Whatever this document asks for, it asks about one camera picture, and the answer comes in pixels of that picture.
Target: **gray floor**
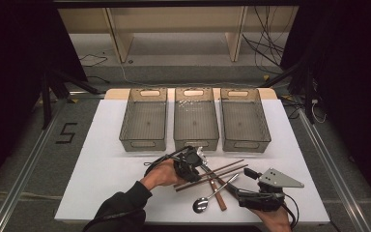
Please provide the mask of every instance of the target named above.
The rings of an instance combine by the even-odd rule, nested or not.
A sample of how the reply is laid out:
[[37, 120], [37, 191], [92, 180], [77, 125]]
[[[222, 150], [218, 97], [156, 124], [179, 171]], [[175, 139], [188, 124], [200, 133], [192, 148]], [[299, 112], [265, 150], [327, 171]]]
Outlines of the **gray floor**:
[[[123, 66], [116, 62], [111, 44], [106, 37], [76, 35], [72, 38], [80, 56], [97, 54], [108, 58], [107, 61], [94, 67], [84, 68], [88, 76], [101, 77], [110, 82], [105, 83], [101, 79], [90, 77], [89, 83], [101, 90], [138, 87], [145, 83], [168, 87], [191, 85], [191, 83], [207, 84], [213, 87], [240, 86], [240, 84], [257, 86], [264, 82], [264, 74], [267, 74], [254, 66], [255, 55], [246, 43], [243, 43], [239, 62], [230, 62], [224, 38], [218, 34], [138, 35], [133, 41], [128, 57], [128, 60], [132, 62], [126, 62]], [[90, 66], [90, 62], [98, 62], [96, 59], [99, 58], [94, 58], [92, 61], [82, 61], [82, 64]], [[278, 72], [278, 68], [265, 62], [262, 64], [270, 71]], [[289, 78], [278, 83], [274, 86], [275, 92], [278, 95], [286, 95], [287, 83], [289, 83]], [[72, 85], [69, 88], [71, 91], [80, 91]], [[101, 97], [76, 94], [72, 95], [70, 99], [74, 101], [66, 103], [60, 111], [40, 159], [20, 195], [4, 231], [80, 231], [82, 229], [83, 225], [81, 224], [65, 224], [53, 218]], [[58, 102], [53, 103], [54, 108], [58, 106]], [[287, 116], [297, 115], [297, 112], [294, 112], [296, 109], [292, 106], [285, 108]], [[319, 108], [316, 113], [324, 114]], [[43, 132], [43, 107], [39, 102], [31, 112], [28, 122], [28, 127], [22, 132], [13, 154], [7, 158], [0, 170], [0, 206]], [[60, 134], [66, 123], [76, 123], [76, 125], [68, 126], [68, 130], [75, 132], [75, 136], [71, 143], [56, 143], [69, 139], [68, 136]], [[318, 156], [318, 151], [313, 145], [302, 119], [300, 117], [290, 119], [290, 123], [317, 190], [331, 215], [331, 220], [341, 231], [358, 231], [346, 211], [340, 195], [333, 187], [332, 180]], [[344, 146], [329, 119], [323, 124], [316, 123], [315, 127], [371, 228], [371, 188], [350, 159], [352, 154]], [[148, 228], [150, 231], [184, 231], [185, 229], [198, 231], [201, 228]], [[251, 228], [223, 226], [211, 229], [215, 229], [215, 231], [250, 231]], [[336, 230], [332, 224], [323, 226], [299, 224], [295, 231], [328, 232]]]

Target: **white table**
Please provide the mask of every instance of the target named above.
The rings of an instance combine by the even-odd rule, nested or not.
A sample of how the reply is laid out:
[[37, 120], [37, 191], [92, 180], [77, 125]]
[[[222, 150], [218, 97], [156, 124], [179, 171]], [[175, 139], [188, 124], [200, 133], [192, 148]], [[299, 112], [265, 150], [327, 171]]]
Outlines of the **white table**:
[[[216, 113], [219, 122], [219, 104]], [[205, 152], [211, 169], [244, 159], [243, 164], [265, 172], [273, 167], [304, 183], [304, 188], [286, 188], [300, 208], [301, 224], [324, 224], [329, 222], [312, 177], [303, 159], [297, 140], [279, 100], [262, 100], [272, 142], [263, 154], [225, 153], [222, 151], [221, 134], [215, 152]], [[175, 151], [173, 140], [174, 102], [169, 100], [167, 117], [167, 150], [165, 152], [127, 153], [119, 140], [120, 128], [127, 100], [102, 100], [89, 129], [80, 157], [71, 175], [55, 219], [64, 222], [87, 222], [91, 220], [100, 204], [117, 191], [127, 191], [136, 180], [140, 180], [147, 169], [145, 161]], [[258, 190], [257, 181], [243, 174], [233, 182], [238, 188]], [[226, 190], [221, 192], [227, 210], [221, 212], [216, 200], [211, 199], [203, 214], [192, 211], [192, 203], [198, 197], [212, 193], [208, 183], [176, 192], [172, 187], [158, 187], [145, 207], [146, 223], [149, 224], [252, 224], [261, 220]], [[288, 207], [296, 213], [294, 203], [286, 198]]]

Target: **metal spoon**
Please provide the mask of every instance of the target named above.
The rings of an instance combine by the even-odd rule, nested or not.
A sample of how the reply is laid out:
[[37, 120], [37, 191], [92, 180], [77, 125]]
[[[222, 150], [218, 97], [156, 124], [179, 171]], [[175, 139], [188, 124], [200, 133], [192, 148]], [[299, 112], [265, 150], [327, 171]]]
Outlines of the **metal spoon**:
[[192, 204], [192, 210], [197, 213], [203, 213], [206, 209], [207, 206], [209, 205], [209, 199], [214, 196], [217, 192], [219, 192], [221, 189], [223, 189], [228, 183], [234, 181], [238, 177], [238, 173], [235, 174], [233, 177], [230, 178], [224, 185], [222, 185], [220, 188], [218, 188], [213, 194], [207, 197], [200, 197], [198, 198], [194, 204]]

